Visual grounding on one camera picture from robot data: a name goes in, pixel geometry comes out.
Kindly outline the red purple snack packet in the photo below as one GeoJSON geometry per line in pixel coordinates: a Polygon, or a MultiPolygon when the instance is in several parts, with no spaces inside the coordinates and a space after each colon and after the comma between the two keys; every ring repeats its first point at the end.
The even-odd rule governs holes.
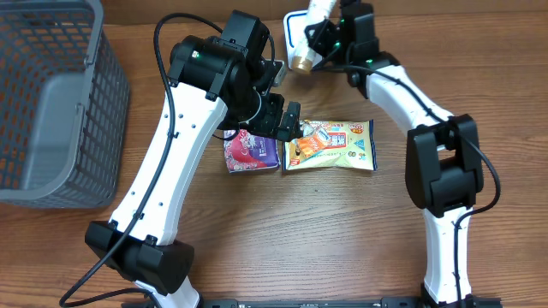
{"type": "Polygon", "coordinates": [[[223,132],[223,154],[230,173],[277,169],[280,166],[277,141],[241,129],[223,132]]]}

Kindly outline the white cosmetic tube gold cap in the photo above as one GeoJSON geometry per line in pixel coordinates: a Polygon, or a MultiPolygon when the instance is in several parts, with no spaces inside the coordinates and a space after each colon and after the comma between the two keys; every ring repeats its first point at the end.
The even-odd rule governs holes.
{"type": "Polygon", "coordinates": [[[303,21],[302,34],[298,35],[295,51],[293,53],[291,68],[299,74],[310,74],[314,60],[318,52],[313,49],[313,36],[316,27],[327,20],[335,7],[337,0],[311,0],[305,19],[303,21]]]}

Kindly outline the yellow orange snack bag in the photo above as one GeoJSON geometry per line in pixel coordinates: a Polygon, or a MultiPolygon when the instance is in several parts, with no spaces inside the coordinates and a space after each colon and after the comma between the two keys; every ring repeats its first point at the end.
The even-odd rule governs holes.
{"type": "Polygon", "coordinates": [[[283,145],[283,170],[294,171],[314,168],[350,168],[374,171],[377,169],[376,148],[373,139],[374,121],[312,121],[306,124],[321,126],[331,136],[331,145],[301,161],[296,152],[296,140],[283,145]]]}

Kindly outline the orange Kleenex tissue pack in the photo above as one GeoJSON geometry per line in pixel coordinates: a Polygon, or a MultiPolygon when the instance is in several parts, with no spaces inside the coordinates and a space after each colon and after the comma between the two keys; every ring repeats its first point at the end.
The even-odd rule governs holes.
{"type": "Polygon", "coordinates": [[[307,160],[331,145],[331,136],[321,126],[306,124],[303,136],[296,140],[296,152],[301,161],[307,160]]]}

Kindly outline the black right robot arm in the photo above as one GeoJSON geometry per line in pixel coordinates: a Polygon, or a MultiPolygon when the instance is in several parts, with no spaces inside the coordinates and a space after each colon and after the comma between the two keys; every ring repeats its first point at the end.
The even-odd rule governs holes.
{"type": "Polygon", "coordinates": [[[406,134],[405,183],[426,225],[422,307],[499,307],[500,299],[474,296],[468,279],[468,224],[491,209],[495,195],[476,208],[483,170],[494,167],[480,150],[476,123],[435,104],[389,52],[380,49],[373,6],[362,1],[311,1],[287,13],[283,30],[289,67],[296,73],[344,73],[350,86],[380,107],[406,134]]]}

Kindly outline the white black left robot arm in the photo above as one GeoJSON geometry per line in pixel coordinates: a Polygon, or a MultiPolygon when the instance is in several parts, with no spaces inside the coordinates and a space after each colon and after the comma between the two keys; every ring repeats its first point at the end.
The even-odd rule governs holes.
{"type": "Polygon", "coordinates": [[[272,92],[283,63],[264,59],[273,40],[256,16],[234,11],[210,38],[186,37],[158,65],[163,116],[128,194],[85,241],[147,307],[196,307],[188,272],[194,249],[176,239],[183,200],[216,130],[289,141],[300,134],[297,103],[272,92]]]}

